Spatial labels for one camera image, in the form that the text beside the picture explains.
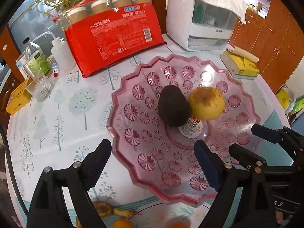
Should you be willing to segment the yellow speckled pear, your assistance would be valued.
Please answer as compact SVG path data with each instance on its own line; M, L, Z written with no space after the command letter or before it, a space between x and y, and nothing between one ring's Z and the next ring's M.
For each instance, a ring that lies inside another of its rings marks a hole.
M212 87L197 87L189 95L192 115L198 120L215 120L225 109L225 100L220 90Z

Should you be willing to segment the red paper cup package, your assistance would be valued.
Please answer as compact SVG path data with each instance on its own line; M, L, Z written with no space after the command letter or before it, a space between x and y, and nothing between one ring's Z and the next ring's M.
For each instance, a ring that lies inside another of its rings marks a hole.
M53 21L84 78L165 43L151 0L82 0Z

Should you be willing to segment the white squeeze wash bottle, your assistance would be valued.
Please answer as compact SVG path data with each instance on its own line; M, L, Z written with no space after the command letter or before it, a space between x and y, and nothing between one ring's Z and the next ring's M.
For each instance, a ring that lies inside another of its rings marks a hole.
M65 40L62 41L60 37L56 37L51 31L46 31L40 34L33 39L33 42L45 35L51 35L53 38L51 41L51 44L53 46L51 48L51 54L56 60L60 71L68 74L76 65L76 61L72 55L68 43Z

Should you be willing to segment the green label glass bottle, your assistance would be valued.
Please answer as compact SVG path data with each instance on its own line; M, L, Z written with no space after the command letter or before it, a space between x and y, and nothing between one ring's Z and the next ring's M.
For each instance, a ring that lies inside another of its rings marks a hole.
M27 37L23 41L25 47L25 64L24 68L31 78L37 76L39 71L49 77L52 74L52 69L50 64L47 62L44 52L41 47L30 41L30 38Z

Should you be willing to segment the dark avocado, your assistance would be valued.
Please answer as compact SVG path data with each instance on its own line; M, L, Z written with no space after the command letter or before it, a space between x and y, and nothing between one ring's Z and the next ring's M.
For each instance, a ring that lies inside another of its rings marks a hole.
M160 94L158 113L169 127L183 126L191 115L191 107L181 90L174 85L165 86Z

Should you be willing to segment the wooden wall cabinets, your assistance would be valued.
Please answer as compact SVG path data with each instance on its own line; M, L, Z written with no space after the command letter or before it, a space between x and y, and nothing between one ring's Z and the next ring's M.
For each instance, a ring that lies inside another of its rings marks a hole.
M276 93L303 59L303 31L280 0L271 0L265 19L250 9L245 18L246 24L237 20L229 44L259 58L260 75Z

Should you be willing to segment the white small carton box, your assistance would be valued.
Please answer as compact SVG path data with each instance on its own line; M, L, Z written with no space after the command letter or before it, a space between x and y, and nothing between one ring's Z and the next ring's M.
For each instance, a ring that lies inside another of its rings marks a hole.
M24 79L28 78L28 74L26 72L26 70L24 69L24 63L26 62L25 59L25 52L23 52L17 59L16 59L16 66L19 69L20 73L22 74L22 76L24 77Z

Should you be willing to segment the white countertop appliance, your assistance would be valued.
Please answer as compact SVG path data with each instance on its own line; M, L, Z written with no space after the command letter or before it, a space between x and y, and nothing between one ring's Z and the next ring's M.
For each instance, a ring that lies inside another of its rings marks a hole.
M166 32L187 51L223 49L237 15L201 0L167 0Z

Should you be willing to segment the pink glass fruit bowl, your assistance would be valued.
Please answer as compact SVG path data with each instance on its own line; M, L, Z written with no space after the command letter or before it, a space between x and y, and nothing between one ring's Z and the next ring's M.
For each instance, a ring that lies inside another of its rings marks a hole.
M168 127L158 113L159 97L167 85L178 87L185 97L199 86L217 88L223 93L225 109L216 120L189 118L180 128ZM252 125L260 123L252 97L227 70L196 56L172 54L138 65L122 78L112 101L107 127L114 155L134 184L166 203L197 206L216 196L194 155L197 140L233 165L237 161L229 155L230 145L255 151L259 143L251 133Z

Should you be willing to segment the small glass jar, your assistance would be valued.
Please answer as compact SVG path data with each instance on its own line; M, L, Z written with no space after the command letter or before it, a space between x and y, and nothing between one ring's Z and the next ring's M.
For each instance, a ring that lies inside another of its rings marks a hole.
M58 73L59 72L59 65L57 64L57 61L55 60L53 55L50 55L47 57L47 62L50 64L51 69L53 72Z

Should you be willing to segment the yellow tissue pack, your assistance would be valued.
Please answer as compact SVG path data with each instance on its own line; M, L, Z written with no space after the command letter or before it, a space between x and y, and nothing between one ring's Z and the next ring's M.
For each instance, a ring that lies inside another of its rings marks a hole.
M237 46L227 48L222 53L221 60L234 78L255 79L259 75L256 66L259 58Z

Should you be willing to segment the orange tangerine top plate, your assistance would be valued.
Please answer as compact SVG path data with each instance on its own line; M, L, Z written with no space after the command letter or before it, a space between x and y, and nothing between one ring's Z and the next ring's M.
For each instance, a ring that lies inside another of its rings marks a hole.
M169 228L189 228L189 226L184 223L176 223L172 224Z

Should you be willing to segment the yellow cardboard box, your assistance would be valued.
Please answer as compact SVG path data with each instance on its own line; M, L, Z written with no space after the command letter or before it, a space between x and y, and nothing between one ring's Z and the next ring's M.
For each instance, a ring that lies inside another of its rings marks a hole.
M6 107L6 111L10 115L14 115L30 102L31 94L26 90L26 86L28 86L31 81L31 77L28 77L11 93Z

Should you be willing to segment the brown overripe banana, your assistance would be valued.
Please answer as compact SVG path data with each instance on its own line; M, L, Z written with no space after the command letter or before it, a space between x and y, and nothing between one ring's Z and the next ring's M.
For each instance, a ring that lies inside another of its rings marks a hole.
M122 210L122 209L114 207L111 204L106 203L106 202L100 202L100 201L93 202L93 206L101 218L104 218L104 217L107 217L110 215L130 217L132 215L138 214L136 211Z

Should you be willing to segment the small kumquat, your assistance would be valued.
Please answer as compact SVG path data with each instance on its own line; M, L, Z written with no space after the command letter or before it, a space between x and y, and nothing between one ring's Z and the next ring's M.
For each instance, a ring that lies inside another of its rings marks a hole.
M126 219L117 219L113 223L113 228L134 228L134 224Z

